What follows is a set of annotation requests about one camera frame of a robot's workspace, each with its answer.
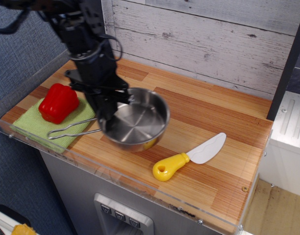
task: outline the toy knife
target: toy knife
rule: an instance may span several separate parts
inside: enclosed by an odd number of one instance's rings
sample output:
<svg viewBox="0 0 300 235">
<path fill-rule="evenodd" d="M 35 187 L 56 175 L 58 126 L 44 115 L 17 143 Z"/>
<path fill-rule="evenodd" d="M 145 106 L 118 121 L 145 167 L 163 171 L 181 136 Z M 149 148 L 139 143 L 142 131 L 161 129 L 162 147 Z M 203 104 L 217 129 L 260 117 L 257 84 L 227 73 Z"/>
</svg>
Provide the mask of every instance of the toy knife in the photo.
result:
<svg viewBox="0 0 300 235">
<path fill-rule="evenodd" d="M 176 154 L 158 161 L 152 169 L 154 177 L 159 181 L 167 181 L 190 160 L 197 164 L 209 161 L 222 149 L 225 140 L 226 134 L 219 133 L 188 153 Z"/>
</svg>

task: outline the black frame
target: black frame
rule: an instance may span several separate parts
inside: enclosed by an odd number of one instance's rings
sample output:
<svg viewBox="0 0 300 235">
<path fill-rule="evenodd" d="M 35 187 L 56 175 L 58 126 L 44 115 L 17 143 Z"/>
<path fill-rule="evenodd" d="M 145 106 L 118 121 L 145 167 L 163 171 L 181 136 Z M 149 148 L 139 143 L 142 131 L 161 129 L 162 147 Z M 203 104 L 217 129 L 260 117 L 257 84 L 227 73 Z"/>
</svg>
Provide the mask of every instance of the black frame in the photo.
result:
<svg viewBox="0 0 300 235">
<path fill-rule="evenodd" d="M 287 85 L 295 68 L 295 64 L 297 62 L 298 56 L 300 54 L 300 24 L 291 48 L 289 52 L 281 79 L 278 83 L 276 92 L 274 94 L 274 98 L 272 104 L 270 106 L 269 113 L 267 115 L 267 119 L 274 121 L 277 115 L 278 109 L 281 105 L 282 99 L 286 92 Z"/>
</svg>

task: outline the knife handle hole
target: knife handle hole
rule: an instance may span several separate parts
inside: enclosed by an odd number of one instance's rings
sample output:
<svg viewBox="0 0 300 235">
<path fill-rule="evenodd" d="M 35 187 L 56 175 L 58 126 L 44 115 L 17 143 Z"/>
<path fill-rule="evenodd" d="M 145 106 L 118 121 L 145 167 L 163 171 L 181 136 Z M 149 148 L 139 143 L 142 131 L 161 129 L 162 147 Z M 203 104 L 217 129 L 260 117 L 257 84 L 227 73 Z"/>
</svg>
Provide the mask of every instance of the knife handle hole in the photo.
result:
<svg viewBox="0 0 300 235">
<path fill-rule="evenodd" d="M 165 171 L 165 166 L 163 166 L 163 165 L 158 166 L 158 170 L 160 172 L 164 172 Z"/>
</svg>

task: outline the blue fabric wall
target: blue fabric wall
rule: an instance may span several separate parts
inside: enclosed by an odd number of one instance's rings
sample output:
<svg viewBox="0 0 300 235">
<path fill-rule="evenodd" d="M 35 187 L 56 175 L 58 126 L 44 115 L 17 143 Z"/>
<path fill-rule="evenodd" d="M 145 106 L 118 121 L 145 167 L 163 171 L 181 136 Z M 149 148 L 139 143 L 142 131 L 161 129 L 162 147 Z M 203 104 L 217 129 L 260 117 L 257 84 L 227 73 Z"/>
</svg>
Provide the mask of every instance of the blue fabric wall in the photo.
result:
<svg viewBox="0 0 300 235">
<path fill-rule="evenodd" d="M 18 13 L 0 7 L 0 27 Z M 0 117 L 67 60 L 65 46 L 35 12 L 16 34 L 0 35 Z M 28 218 L 41 235 L 73 234 L 38 151 L 1 133 L 0 204 Z"/>
</svg>

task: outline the white wooden wall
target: white wooden wall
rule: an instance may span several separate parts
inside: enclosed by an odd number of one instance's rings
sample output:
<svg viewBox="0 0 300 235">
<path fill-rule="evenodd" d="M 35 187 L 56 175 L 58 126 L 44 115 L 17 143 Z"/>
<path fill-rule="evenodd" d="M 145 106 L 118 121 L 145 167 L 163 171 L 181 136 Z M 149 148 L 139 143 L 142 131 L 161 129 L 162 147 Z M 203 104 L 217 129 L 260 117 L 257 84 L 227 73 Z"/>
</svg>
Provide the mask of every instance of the white wooden wall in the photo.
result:
<svg viewBox="0 0 300 235">
<path fill-rule="evenodd" d="M 124 58 L 267 99 L 300 23 L 300 0 L 103 0 L 102 7 Z"/>
</svg>

